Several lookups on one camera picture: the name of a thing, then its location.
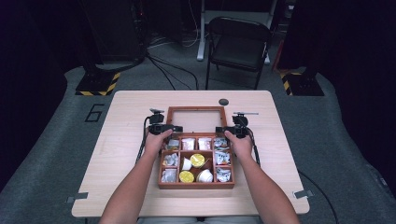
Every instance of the black curtain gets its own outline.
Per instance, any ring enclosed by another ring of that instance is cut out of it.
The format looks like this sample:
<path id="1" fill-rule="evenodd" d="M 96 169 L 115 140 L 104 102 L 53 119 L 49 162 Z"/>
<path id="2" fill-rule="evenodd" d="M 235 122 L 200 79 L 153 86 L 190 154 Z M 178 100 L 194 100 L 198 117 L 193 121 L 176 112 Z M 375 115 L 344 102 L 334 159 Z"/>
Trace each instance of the black curtain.
<path id="1" fill-rule="evenodd" d="M 349 135 L 396 195 L 392 9 L 385 0 L 298 0 L 278 67 L 314 67 L 330 80 Z"/>
<path id="2" fill-rule="evenodd" d="M 62 101 L 64 73 L 81 52 L 100 58 L 78 1 L 2 1 L 0 28 L 1 190 Z"/>

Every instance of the person's left hand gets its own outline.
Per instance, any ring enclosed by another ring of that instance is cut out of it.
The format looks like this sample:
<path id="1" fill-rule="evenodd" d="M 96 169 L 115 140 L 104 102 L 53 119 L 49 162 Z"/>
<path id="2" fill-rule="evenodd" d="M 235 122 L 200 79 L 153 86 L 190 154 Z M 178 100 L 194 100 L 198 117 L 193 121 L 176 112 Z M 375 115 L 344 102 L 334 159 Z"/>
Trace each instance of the person's left hand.
<path id="1" fill-rule="evenodd" d="M 170 129 L 158 135 L 148 133 L 145 144 L 145 153 L 157 156 L 158 151 L 160 151 L 161 147 L 163 146 L 163 139 L 171 135 L 172 132 L 173 131 Z"/>

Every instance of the small black camera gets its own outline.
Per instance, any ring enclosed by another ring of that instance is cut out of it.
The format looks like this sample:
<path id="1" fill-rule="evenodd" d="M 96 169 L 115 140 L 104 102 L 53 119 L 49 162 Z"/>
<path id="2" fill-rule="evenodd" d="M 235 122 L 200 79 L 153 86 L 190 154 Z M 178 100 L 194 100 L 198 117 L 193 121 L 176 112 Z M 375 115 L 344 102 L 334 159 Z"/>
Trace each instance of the small black camera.
<path id="1" fill-rule="evenodd" d="M 248 119 L 245 117 L 245 115 L 257 115 L 258 113 L 234 113 L 237 114 L 237 116 L 233 116 L 233 123 L 235 125 L 233 127 L 216 127 L 216 133 L 224 133 L 225 131 L 229 131 L 230 133 L 235 134 L 237 138 L 244 138 L 248 134 Z"/>
<path id="2" fill-rule="evenodd" d="M 148 131 L 152 134 L 160 134 L 163 133 L 169 129 L 172 129 L 174 132 L 177 133 L 182 133 L 183 132 L 183 127 L 181 126 L 175 126 L 173 124 L 160 124 L 163 122 L 163 110 L 157 110 L 157 109 L 150 109 L 153 115 L 149 117 L 149 124 L 148 126 Z"/>
<path id="3" fill-rule="evenodd" d="M 160 134 L 163 133 L 169 129 L 172 129 L 176 133 L 182 133 L 183 132 L 183 127 L 181 126 L 175 126 L 172 124 L 152 124 L 148 127 L 148 131 L 152 134 Z"/>

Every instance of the gray carpet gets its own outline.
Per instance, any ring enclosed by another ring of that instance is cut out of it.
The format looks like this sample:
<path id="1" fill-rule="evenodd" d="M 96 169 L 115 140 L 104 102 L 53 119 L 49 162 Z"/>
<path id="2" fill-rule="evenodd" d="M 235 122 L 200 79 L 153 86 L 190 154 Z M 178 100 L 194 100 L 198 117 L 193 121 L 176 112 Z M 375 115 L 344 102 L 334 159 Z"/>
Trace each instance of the gray carpet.
<path id="1" fill-rule="evenodd" d="M 190 48 L 167 44 L 148 51 L 192 71 L 203 90 L 206 62 L 196 61 L 197 48 L 198 44 Z M 272 59 L 276 51 L 275 41 L 270 50 Z M 265 67 L 259 90 L 273 94 L 298 169 L 323 189 L 340 223 L 396 223 L 396 202 L 347 134 L 332 84 L 318 75 L 325 96 L 288 96 L 279 74 L 271 72 L 271 66 Z M 172 68 L 168 70 L 194 88 L 191 75 Z M 224 79 L 224 74 L 241 73 L 221 68 L 219 79 Z M 114 93 L 76 96 L 75 88 L 84 75 L 83 69 L 76 68 L 65 75 L 68 88 L 63 101 L 31 153 L 0 194 L 0 223 L 84 223 L 84 219 L 72 217 L 73 204 L 64 201 L 78 192 Z M 177 90 L 187 90 L 186 86 L 170 78 Z M 254 83 L 252 78 L 243 81 Z M 210 81 L 209 86 L 211 90 L 246 89 L 215 80 Z M 120 90 L 172 90 L 172 87 L 160 70 L 145 60 L 121 73 L 115 91 Z M 94 104 L 103 104 L 95 108 L 103 110 L 102 116 L 98 122 L 84 122 Z M 302 223 L 335 223 L 324 196 L 305 177 L 301 179 L 305 189 L 315 193 L 308 199 L 310 211 L 300 215 Z M 98 218 L 88 221 L 97 223 Z"/>

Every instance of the chair leg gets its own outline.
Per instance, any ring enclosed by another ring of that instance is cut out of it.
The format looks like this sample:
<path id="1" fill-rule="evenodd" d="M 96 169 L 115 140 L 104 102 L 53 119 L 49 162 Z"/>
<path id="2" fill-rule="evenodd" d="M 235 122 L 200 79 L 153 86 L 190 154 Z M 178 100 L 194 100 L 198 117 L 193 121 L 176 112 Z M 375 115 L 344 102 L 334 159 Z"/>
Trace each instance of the chair leg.
<path id="1" fill-rule="evenodd" d="M 209 84 L 209 72 L 210 72 L 210 61 L 207 60 L 205 90 L 207 90 L 207 87 L 208 87 L 208 84 Z"/>
<path id="2" fill-rule="evenodd" d="M 262 69 L 260 69 L 259 73 L 256 76 L 256 84 L 254 85 L 254 90 L 257 90 L 259 86 L 260 77 L 262 76 Z"/>

